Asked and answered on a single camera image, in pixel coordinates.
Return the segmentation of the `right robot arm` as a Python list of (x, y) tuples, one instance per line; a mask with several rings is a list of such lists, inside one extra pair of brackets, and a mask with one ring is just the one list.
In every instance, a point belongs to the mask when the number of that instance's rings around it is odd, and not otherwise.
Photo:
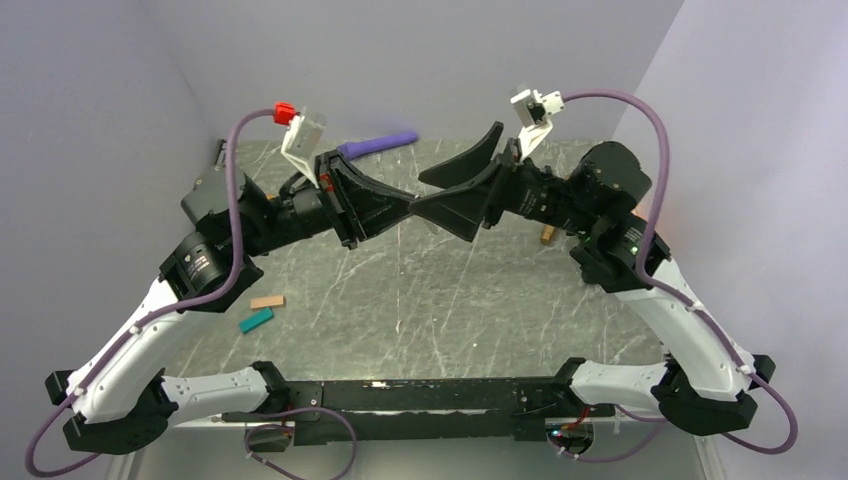
[(697, 314), (664, 240), (644, 239), (647, 223), (635, 207), (651, 181), (636, 156), (604, 141), (560, 176), (525, 157), (517, 140), (501, 143), (502, 131), (495, 123), (470, 149), (422, 171), (419, 180), (435, 191), (413, 201), (411, 212), (468, 241), (507, 212), (561, 229), (576, 238), (570, 255), (582, 280), (629, 306), (667, 349), (653, 365), (571, 358), (555, 377), (553, 406), (568, 416), (587, 405), (651, 410), (698, 436), (749, 427), (757, 403), (742, 366), (772, 374), (774, 362), (727, 349)]

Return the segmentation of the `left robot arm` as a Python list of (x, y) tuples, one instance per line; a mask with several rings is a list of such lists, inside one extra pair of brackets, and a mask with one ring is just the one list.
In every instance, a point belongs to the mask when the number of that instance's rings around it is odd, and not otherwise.
[(289, 386), (269, 361), (202, 377), (169, 376), (165, 366), (262, 277), (256, 257), (328, 230), (351, 249), (409, 216), (412, 194), (342, 153), (321, 154), (315, 165), (316, 183), (285, 185), (274, 198), (233, 162), (198, 179), (181, 203), (194, 229), (135, 312), (88, 363), (46, 379), (53, 404), (71, 413), (62, 428), (71, 450), (124, 455), (188, 421), (231, 412), (272, 420), (290, 407)]

